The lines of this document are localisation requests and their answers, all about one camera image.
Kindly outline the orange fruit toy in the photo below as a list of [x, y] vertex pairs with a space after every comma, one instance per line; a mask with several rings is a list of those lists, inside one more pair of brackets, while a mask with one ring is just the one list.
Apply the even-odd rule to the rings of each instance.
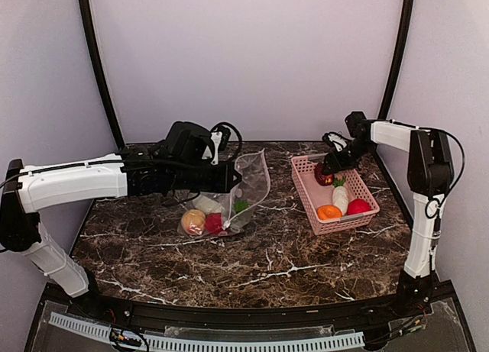
[[323, 205], [317, 208], [316, 214], [318, 216], [318, 219], [321, 221], [328, 221], [342, 217], [341, 209], [334, 205]]

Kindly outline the smooth white radish toy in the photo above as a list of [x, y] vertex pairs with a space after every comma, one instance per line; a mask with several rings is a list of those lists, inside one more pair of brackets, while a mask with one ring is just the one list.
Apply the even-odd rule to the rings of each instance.
[[198, 196], [196, 199], [192, 200], [193, 206], [195, 209], [203, 212], [205, 215], [213, 214], [213, 213], [223, 213], [223, 206], [204, 195]]

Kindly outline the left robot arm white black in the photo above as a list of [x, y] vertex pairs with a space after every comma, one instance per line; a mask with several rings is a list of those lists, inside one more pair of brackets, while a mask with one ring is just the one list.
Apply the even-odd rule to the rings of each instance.
[[219, 122], [211, 129], [177, 121], [150, 147], [123, 148], [95, 159], [50, 166], [9, 163], [1, 184], [1, 246], [20, 253], [57, 283], [91, 318], [102, 318], [107, 300], [96, 281], [48, 234], [40, 210], [89, 199], [116, 199], [188, 191], [229, 193], [241, 181], [235, 160], [219, 155], [238, 129]]

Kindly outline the black front rail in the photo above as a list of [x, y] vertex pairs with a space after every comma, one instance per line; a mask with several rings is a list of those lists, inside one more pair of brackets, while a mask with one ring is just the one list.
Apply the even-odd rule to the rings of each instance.
[[390, 307], [389, 297], [292, 308], [197, 308], [100, 295], [84, 302], [83, 311], [96, 318], [106, 317], [120, 325], [148, 330], [165, 327], [258, 330], [320, 325], [369, 329], [400, 317]]

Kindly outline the yellow peach toy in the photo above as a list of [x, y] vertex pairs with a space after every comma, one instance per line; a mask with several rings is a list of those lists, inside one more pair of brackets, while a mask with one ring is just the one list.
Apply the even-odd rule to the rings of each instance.
[[198, 209], [185, 212], [180, 220], [183, 231], [191, 236], [200, 236], [204, 233], [206, 214]]

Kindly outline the wrinkled white radish toy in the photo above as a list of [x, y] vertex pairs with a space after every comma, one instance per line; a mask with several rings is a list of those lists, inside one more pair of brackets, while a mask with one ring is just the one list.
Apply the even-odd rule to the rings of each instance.
[[344, 186], [336, 186], [332, 194], [332, 204], [337, 207], [342, 215], [348, 210], [349, 197], [348, 190]]

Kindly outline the clear zip top bag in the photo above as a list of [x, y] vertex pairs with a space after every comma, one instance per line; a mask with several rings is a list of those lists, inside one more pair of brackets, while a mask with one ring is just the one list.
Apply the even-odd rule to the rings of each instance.
[[[200, 195], [207, 196], [217, 202], [219, 202], [224, 211], [222, 214], [222, 220], [224, 229], [227, 231], [225, 236], [213, 236], [204, 230], [204, 233], [200, 236], [191, 236], [186, 234], [181, 225], [180, 218], [178, 223], [178, 232], [188, 237], [227, 237], [241, 233], [244, 227], [251, 221], [254, 210], [258, 207], [268, 196], [271, 188], [270, 174], [267, 167], [265, 158], [265, 151], [260, 150], [254, 153], [246, 153], [235, 161], [235, 168], [238, 173], [241, 174], [241, 182], [237, 184], [229, 193], [219, 194], [213, 192], [202, 192], [200, 194], [183, 193], [183, 199], [186, 200], [184, 206], [184, 212], [191, 209], [195, 209], [192, 200], [196, 199]], [[249, 207], [236, 214], [233, 205], [236, 201], [246, 201]]]

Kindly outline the pink plastic basket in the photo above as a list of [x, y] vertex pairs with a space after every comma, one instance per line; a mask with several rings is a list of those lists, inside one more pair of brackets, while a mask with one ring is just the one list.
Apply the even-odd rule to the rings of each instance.
[[314, 234], [330, 234], [370, 223], [380, 207], [357, 170], [341, 171], [325, 185], [319, 183], [324, 156], [291, 159], [293, 183]]

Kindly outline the right black frame post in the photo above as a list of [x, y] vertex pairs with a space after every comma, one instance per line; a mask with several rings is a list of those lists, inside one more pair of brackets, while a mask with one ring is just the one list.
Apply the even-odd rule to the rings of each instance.
[[403, 0], [400, 22], [397, 31], [396, 43], [393, 50], [390, 70], [381, 101], [380, 109], [377, 115], [378, 119], [386, 120], [388, 118], [390, 107], [393, 102], [394, 93], [397, 87], [397, 81], [403, 62], [404, 51], [410, 30], [410, 22], [413, 13], [414, 0]]

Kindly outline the left black frame post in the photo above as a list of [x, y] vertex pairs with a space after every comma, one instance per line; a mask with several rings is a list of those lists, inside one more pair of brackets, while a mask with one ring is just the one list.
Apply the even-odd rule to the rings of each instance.
[[118, 149], [121, 149], [125, 146], [125, 140], [123, 138], [121, 128], [116, 117], [112, 97], [110, 95], [108, 83], [105, 77], [105, 71], [102, 65], [102, 58], [96, 39], [96, 29], [93, 23], [90, 0], [78, 0], [78, 4], [80, 15], [82, 18], [86, 46], [89, 52], [89, 58], [92, 65], [92, 71], [96, 79], [99, 96], [102, 101], [102, 107], [104, 109], [105, 117], [107, 119], [115, 145]]

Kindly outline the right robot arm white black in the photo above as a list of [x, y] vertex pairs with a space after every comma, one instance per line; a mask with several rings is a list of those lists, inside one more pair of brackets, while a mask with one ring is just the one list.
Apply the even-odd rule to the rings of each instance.
[[323, 160], [324, 174], [355, 168], [361, 157], [378, 145], [408, 155], [406, 177], [413, 194], [413, 226], [409, 253], [396, 294], [390, 299], [390, 310], [398, 317], [405, 317], [427, 303], [434, 290], [445, 200], [461, 178], [454, 170], [449, 144], [455, 136], [437, 128], [371, 120], [361, 111], [353, 111], [345, 123], [349, 137], [335, 132], [322, 136], [323, 142], [332, 148]]

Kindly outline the red round fruit toy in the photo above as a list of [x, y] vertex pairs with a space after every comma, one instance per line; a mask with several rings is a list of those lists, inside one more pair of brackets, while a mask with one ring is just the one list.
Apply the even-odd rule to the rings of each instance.
[[225, 236], [228, 234], [224, 229], [221, 213], [210, 213], [207, 215], [205, 230], [208, 234], [213, 236]]

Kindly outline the red tomato toy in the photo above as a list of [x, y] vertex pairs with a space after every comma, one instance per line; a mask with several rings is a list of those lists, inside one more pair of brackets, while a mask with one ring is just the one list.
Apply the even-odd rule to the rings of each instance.
[[348, 204], [347, 215], [363, 214], [370, 210], [371, 206], [368, 202], [363, 199], [355, 199]]

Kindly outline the black frame post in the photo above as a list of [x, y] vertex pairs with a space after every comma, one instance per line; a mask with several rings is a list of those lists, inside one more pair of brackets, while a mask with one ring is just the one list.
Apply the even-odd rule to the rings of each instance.
[[410, 22], [413, 13], [414, 0], [403, 0], [400, 22], [397, 31], [396, 43], [393, 50], [390, 70], [381, 101], [380, 109], [377, 115], [378, 119], [386, 120], [388, 118], [390, 107], [393, 102], [394, 93], [397, 87], [397, 81], [403, 62], [404, 51], [410, 30]]
[[112, 97], [110, 95], [108, 83], [105, 77], [105, 71], [102, 65], [102, 58], [96, 39], [96, 29], [93, 23], [90, 0], [78, 0], [78, 4], [80, 15], [82, 18], [86, 46], [89, 52], [89, 58], [92, 65], [92, 71], [96, 79], [99, 96], [102, 101], [102, 107], [104, 109], [105, 117], [107, 119], [115, 145], [118, 149], [121, 149], [125, 146], [125, 140], [123, 138], [121, 128], [116, 117]]

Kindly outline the small green radish leaf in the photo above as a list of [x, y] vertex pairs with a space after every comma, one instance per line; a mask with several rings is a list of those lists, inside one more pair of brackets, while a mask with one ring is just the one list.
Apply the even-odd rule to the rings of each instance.
[[335, 177], [334, 181], [333, 181], [333, 186], [335, 188], [338, 188], [340, 186], [343, 186], [346, 182], [346, 178], [345, 177], [342, 177], [342, 178], [339, 178], [339, 177]]

